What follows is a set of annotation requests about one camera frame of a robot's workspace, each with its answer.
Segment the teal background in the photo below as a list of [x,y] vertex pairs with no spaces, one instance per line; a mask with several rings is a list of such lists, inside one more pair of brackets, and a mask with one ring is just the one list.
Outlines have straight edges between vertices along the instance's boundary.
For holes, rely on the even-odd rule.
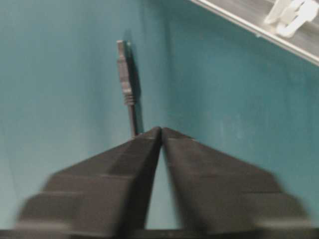
[[[50,173],[130,137],[118,39],[145,130],[271,170],[319,225],[318,67],[186,0],[1,0],[0,228]],[[179,225],[161,157],[147,227]]]

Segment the metal rail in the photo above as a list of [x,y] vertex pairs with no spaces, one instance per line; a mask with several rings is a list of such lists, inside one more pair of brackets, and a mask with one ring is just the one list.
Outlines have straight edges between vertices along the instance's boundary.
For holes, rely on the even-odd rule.
[[292,38],[276,35],[264,23],[274,0],[190,0],[319,66],[319,17],[303,25]]

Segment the teal wall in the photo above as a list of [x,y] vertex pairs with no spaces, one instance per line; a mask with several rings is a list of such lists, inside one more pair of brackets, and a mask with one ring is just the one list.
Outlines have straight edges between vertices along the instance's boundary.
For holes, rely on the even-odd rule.
[[[0,228],[48,174],[129,138],[118,39],[145,130],[275,172],[319,224],[318,67],[186,0],[2,0],[0,36]],[[148,228],[178,227],[161,157]]]

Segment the white plastic clip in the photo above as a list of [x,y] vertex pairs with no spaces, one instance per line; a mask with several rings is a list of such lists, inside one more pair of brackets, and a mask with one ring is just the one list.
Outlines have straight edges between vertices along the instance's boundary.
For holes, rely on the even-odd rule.
[[317,16],[319,4],[315,0],[276,0],[265,19],[266,24],[276,23],[276,33],[292,37],[307,21]]

